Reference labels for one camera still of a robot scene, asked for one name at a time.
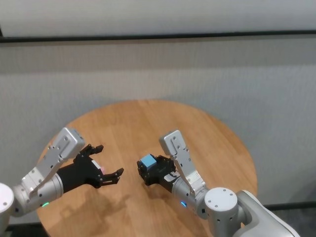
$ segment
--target wooden tabletop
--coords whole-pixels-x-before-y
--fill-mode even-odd
[[[52,237],[210,237],[208,223],[185,209],[159,185],[147,187],[136,161],[164,155],[158,139],[179,129],[207,187],[257,193],[249,152],[222,122],[197,108],[169,101],[141,100],[91,111],[67,125],[103,152],[91,156],[112,173],[123,167],[116,185],[81,186],[38,210]]]

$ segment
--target metal bracket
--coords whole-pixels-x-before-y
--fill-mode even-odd
[[[174,161],[182,179],[190,187],[191,193],[196,195],[205,187],[205,182],[196,170],[187,145],[179,130],[169,132],[160,137],[160,145],[164,153]]]
[[[64,127],[43,159],[22,178],[21,185],[27,194],[30,196],[50,180],[64,162],[80,152],[84,144],[84,139],[76,130]]]

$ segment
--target blue cube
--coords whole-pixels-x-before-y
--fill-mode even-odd
[[[144,166],[146,166],[147,170],[157,164],[156,160],[152,157],[151,154],[144,156],[140,161],[143,163]]]

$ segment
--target white robot arm segment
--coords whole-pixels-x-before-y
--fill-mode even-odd
[[[147,155],[137,162],[139,174],[147,186],[162,185],[177,196],[183,206],[191,207],[195,214],[207,219],[214,237],[299,237],[250,192],[235,194],[227,188],[208,190],[179,130],[166,134],[159,142],[170,159]],[[198,175],[192,182],[193,174]]]

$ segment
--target white cylindrical joint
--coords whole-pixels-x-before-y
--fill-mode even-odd
[[[0,235],[9,224],[14,202],[14,194],[10,187],[0,183]]]
[[[240,229],[238,199],[227,188],[209,190],[204,197],[211,233],[215,237],[232,237]]]
[[[51,180],[31,196],[28,196],[22,185],[16,185],[12,189],[16,200],[12,212],[14,217],[23,216],[42,206],[46,206],[63,195],[63,184],[58,174],[55,174]]]

